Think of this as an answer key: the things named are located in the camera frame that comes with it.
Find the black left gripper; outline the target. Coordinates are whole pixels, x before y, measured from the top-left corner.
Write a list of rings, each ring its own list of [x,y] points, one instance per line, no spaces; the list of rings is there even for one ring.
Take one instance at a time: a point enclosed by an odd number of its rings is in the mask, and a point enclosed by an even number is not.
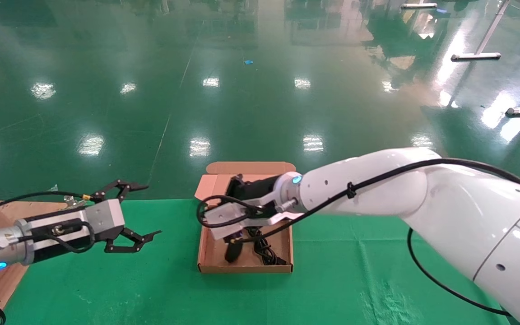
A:
[[[113,198],[123,202],[129,193],[142,191],[149,188],[149,185],[141,185],[137,182],[127,182],[116,179],[95,191],[89,196],[91,202],[103,202],[110,200],[107,193],[113,189],[118,189],[117,195]],[[81,254],[87,252],[96,242],[96,235],[93,227],[89,223],[64,223],[43,226],[31,230],[33,241],[33,261],[40,263],[67,253]],[[105,253],[137,253],[142,247],[153,240],[158,230],[146,235],[139,235],[137,232],[126,227],[115,227],[104,232]],[[117,246],[114,241],[119,237],[133,242],[132,246]]]

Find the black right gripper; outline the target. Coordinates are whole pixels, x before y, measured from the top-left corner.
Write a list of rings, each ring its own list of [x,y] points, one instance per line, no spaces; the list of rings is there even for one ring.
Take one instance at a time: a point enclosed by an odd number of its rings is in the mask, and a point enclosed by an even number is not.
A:
[[[272,193],[274,185],[280,175],[271,176],[257,181],[244,181],[242,174],[231,177],[226,189],[226,196],[233,197],[240,201],[261,198],[268,193]],[[226,240],[225,261],[235,263],[243,250],[243,237],[228,238]]]

